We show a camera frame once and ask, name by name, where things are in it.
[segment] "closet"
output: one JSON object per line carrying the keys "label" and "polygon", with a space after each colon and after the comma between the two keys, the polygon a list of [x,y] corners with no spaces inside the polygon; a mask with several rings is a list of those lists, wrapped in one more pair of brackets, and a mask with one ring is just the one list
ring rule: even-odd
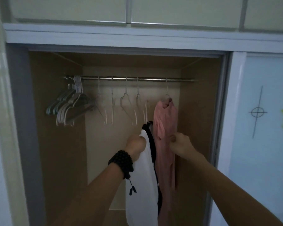
{"label": "closet", "polygon": [[[222,99],[226,84],[226,54],[210,52],[178,55],[92,52],[30,51],[26,46],[7,44],[8,67],[17,124],[26,202],[31,225],[52,223],[71,199],[83,190],[106,166],[115,152],[124,148],[127,138],[140,133],[137,125],[120,106],[125,90],[136,107],[137,88],[147,101],[148,120],[155,105],[170,95],[178,108],[178,131],[212,163],[216,158]],[[110,77],[84,80],[83,92],[90,98],[101,93],[107,124],[98,109],[88,111],[74,125],[56,125],[56,116],[46,108],[68,87],[65,76]],[[162,78],[166,81],[117,81],[111,76]],[[171,82],[167,78],[194,79]],[[172,197],[170,225],[203,225],[211,201],[189,163],[176,158],[176,190]],[[123,226],[125,182],[122,182],[103,225]]]}

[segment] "metal rod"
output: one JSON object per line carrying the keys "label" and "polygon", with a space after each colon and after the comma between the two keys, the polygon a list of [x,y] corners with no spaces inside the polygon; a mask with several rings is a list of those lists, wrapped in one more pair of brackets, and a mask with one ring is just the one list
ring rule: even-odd
{"label": "metal rod", "polygon": [[[117,76],[107,76],[103,77],[100,76],[100,80],[107,80],[111,81],[111,78],[113,78],[113,81],[137,81],[137,77],[117,77]],[[66,80],[72,80],[73,76],[66,76]],[[98,76],[82,76],[83,80],[98,80]],[[138,80],[140,82],[194,82],[194,79],[190,78],[156,78],[156,77],[138,77]]]}

